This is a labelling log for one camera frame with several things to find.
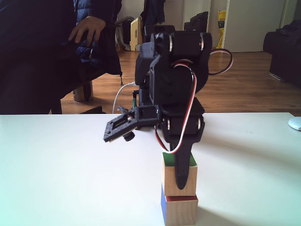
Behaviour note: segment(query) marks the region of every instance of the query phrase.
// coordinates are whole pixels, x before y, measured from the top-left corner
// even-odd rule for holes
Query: red and white wire
[[[160,137],[158,135],[157,126],[155,126],[156,138],[157,138],[158,142],[161,145],[162,151],[165,152],[165,153],[168,153],[168,154],[174,154],[174,153],[176,153],[180,149],[180,147],[182,145],[182,141],[183,141],[185,129],[186,129],[187,122],[188,122],[188,119],[189,119],[189,115],[190,115],[190,112],[191,112],[191,108],[192,108],[194,96],[195,96],[196,90],[197,90],[197,77],[196,77],[195,73],[192,71],[192,69],[189,67],[188,64],[192,64],[192,62],[190,60],[187,60],[187,59],[178,60],[178,61],[174,62],[174,64],[173,64],[174,68],[176,68],[178,66],[187,67],[191,71],[192,82],[193,82],[192,94],[191,94],[190,101],[189,101],[189,104],[188,104],[188,109],[187,109],[187,112],[186,112],[186,115],[185,115],[185,119],[184,119],[184,123],[183,123],[183,127],[182,127],[182,132],[181,132],[180,140],[179,140],[179,143],[178,143],[177,147],[174,150],[169,151],[164,146],[162,140],[160,139]]]

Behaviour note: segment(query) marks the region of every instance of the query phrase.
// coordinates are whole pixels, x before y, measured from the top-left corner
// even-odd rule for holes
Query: white cable
[[[225,71],[220,72],[219,74],[225,73],[226,71],[228,71],[228,70],[233,66],[234,57],[233,57],[230,53],[228,53],[227,51],[224,51],[224,50],[221,49],[221,50],[213,50],[213,51],[210,53],[210,55],[212,55],[212,54],[214,54],[214,53],[226,53],[226,54],[228,54],[230,57],[232,57],[231,65],[230,65]]]
[[[124,85],[123,87],[121,87],[121,89],[118,91],[116,97],[115,97],[115,101],[114,101],[114,105],[113,105],[113,114],[115,113],[115,107],[116,107],[116,102],[117,102],[117,98],[119,96],[119,94],[121,93],[121,91],[127,87],[127,86],[134,86],[134,87],[137,87],[136,83],[135,82],[132,82],[132,83],[129,83],[127,85]]]

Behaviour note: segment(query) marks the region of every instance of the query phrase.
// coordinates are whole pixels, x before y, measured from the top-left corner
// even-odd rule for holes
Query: black bracket
[[[109,121],[104,133],[104,141],[111,142],[121,136],[126,141],[134,138],[133,130],[143,126],[154,126],[160,123],[159,108],[157,105],[139,106],[131,110],[119,107],[122,115]]]

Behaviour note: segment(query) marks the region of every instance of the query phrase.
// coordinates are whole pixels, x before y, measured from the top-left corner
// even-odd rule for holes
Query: stacked wooden blocks
[[[191,155],[187,184],[183,190],[180,190],[175,180],[174,155],[163,153],[161,207],[166,226],[196,224],[197,174],[198,166]]]

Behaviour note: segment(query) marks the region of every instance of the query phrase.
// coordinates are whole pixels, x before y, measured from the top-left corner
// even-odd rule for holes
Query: chair leg
[[[51,113],[52,114],[63,114],[61,100],[58,100],[54,103],[53,107],[51,108]]]

